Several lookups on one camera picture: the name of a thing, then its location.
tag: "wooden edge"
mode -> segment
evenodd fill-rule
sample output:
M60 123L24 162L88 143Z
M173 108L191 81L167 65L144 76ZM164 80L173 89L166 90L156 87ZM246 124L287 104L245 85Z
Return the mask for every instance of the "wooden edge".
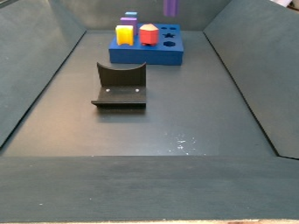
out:
M24 224L24 222L0 222ZM26 222L26 224L299 224L299 220L158 220L158 221L104 221L104 222Z
M293 5L287 5L287 8L294 10L294 11L299 11Z

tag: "blue shape sorter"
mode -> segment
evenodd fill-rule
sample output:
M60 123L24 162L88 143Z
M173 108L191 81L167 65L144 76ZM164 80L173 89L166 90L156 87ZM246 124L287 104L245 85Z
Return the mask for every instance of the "blue shape sorter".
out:
M159 43L142 45L135 36L134 45L118 45L115 37L108 48L111 63L179 66L183 63L183 39L178 24L154 24L159 28Z

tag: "black holder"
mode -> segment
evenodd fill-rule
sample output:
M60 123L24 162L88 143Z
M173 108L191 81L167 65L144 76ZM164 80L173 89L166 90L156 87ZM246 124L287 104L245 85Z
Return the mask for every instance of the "black holder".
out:
M112 69L98 63L102 88L98 107L146 107L146 63L134 69Z

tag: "red cylinder block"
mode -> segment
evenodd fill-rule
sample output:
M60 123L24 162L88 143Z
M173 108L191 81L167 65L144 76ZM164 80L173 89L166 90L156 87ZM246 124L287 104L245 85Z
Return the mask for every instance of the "red cylinder block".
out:
M139 30L139 38L143 46L155 46L159 42L159 29L152 24L144 24Z

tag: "circular hole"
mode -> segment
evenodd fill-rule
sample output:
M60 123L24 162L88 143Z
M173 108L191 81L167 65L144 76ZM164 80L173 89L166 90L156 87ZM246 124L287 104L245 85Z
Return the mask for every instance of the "circular hole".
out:
M173 41L166 41L163 42L163 45L171 47L175 46L175 43Z

